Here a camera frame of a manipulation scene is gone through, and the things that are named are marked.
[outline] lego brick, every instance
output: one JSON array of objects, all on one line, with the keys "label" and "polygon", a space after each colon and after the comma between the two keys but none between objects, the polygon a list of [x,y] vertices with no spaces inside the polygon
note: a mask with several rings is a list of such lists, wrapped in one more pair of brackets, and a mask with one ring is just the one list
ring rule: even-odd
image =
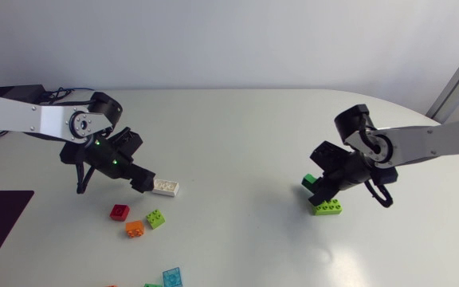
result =
[{"label": "lego brick", "polygon": [[147,220],[153,229],[159,227],[166,221],[163,217],[163,214],[160,213],[160,210],[154,210],[149,215],[147,215]]},{"label": "lego brick", "polygon": [[339,200],[337,199],[312,207],[313,215],[340,214],[342,210],[343,208],[341,207],[341,203],[339,203]]},{"label": "lego brick", "polygon": [[316,181],[316,177],[310,175],[310,174],[306,174],[306,176],[302,179],[302,185],[311,190],[312,188],[312,185],[315,183]]},{"label": "lego brick", "polygon": [[163,179],[154,180],[154,190],[151,191],[158,195],[169,195],[175,197],[179,192],[180,184]]},{"label": "lego brick", "polygon": [[182,287],[182,276],[180,268],[176,267],[163,272],[164,287]]},{"label": "lego brick", "polygon": [[109,217],[111,217],[112,220],[125,221],[130,210],[131,208],[126,205],[115,204]]},{"label": "lego brick", "polygon": [[125,224],[125,231],[127,231],[129,238],[133,238],[135,236],[139,237],[144,234],[143,222],[140,220],[128,222]]}]

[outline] white lego brick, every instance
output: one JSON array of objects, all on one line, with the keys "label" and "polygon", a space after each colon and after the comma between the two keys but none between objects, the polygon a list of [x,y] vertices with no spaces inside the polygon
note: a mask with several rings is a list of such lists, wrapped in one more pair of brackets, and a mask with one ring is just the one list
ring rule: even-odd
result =
[{"label": "white lego brick", "polygon": [[154,180],[154,190],[151,191],[158,195],[169,195],[175,197],[179,192],[180,184],[176,182],[171,182],[163,179]]}]

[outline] red lego brick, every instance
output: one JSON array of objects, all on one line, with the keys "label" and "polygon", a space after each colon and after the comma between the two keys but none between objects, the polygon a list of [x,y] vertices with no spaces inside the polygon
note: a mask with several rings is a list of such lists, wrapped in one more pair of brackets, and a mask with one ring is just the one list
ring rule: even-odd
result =
[{"label": "red lego brick", "polygon": [[125,221],[128,215],[128,211],[130,210],[131,208],[126,205],[115,204],[109,217],[111,217],[113,220]]}]

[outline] green lego brick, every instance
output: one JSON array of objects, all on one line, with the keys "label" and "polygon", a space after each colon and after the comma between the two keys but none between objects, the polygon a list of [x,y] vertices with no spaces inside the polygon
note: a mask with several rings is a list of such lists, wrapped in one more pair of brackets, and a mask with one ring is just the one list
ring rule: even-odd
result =
[{"label": "green lego brick", "polygon": [[339,200],[337,199],[312,207],[313,215],[340,214],[342,210],[343,208],[341,207],[341,203],[339,203]]},{"label": "green lego brick", "polygon": [[154,210],[152,213],[147,215],[147,220],[153,229],[159,227],[166,221],[164,220],[163,214],[160,213],[160,210]]},{"label": "green lego brick", "polygon": [[302,179],[302,185],[311,190],[311,187],[312,185],[315,183],[316,181],[316,177],[310,175],[310,174],[306,174],[306,176]]}]

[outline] orange lego brick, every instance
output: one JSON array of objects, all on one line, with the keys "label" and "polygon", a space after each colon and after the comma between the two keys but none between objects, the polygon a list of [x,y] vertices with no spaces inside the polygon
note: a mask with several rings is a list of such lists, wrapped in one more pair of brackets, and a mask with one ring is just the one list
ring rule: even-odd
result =
[{"label": "orange lego brick", "polygon": [[125,231],[127,231],[129,238],[133,238],[135,236],[139,237],[144,234],[144,224],[140,220],[126,223]]}]

